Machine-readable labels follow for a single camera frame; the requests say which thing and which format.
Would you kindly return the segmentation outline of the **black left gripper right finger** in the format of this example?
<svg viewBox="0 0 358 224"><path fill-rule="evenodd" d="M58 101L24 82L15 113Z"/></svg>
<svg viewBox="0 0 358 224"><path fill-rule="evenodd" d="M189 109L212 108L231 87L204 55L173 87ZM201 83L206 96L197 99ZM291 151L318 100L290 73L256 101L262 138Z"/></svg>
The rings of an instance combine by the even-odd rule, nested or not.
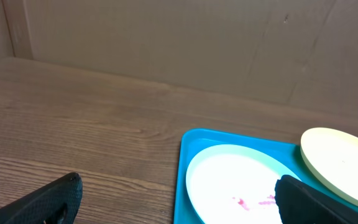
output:
<svg viewBox="0 0 358 224"><path fill-rule="evenodd" d="M283 224L358 224L358 212L283 175L275 184L275 201Z"/></svg>

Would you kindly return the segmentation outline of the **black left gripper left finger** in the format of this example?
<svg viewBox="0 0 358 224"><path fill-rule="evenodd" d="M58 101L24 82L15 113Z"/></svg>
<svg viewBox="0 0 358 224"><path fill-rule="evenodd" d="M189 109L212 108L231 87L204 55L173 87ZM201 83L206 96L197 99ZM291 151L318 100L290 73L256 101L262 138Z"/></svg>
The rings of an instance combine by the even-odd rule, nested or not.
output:
<svg viewBox="0 0 358 224"><path fill-rule="evenodd" d="M71 172L0 208L0 224L73 224L82 195L82 179Z"/></svg>

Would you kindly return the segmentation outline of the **yellow plate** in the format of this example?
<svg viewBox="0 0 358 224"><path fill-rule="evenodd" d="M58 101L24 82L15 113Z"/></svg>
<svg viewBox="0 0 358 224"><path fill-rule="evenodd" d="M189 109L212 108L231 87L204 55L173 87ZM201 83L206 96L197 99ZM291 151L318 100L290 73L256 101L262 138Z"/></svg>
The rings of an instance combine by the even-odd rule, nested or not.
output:
<svg viewBox="0 0 358 224"><path fill-rule="evenodd" d="M358 206L358 137L331 128L311 128L301 135L301 156L330 191Z"/></svg>

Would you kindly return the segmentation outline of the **light blue plate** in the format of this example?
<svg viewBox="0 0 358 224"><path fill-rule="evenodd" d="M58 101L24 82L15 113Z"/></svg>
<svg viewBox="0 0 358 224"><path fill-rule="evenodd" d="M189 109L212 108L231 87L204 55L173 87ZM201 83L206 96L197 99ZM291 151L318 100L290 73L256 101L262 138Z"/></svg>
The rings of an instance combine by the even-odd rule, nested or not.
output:
<svg viewBox="0 0 358 224"><path fill-rule="evenodd" d="M275 184L294 173L255 149L220 144L203 149L186 171L190 202L205 224L281 223Z"/></svg>

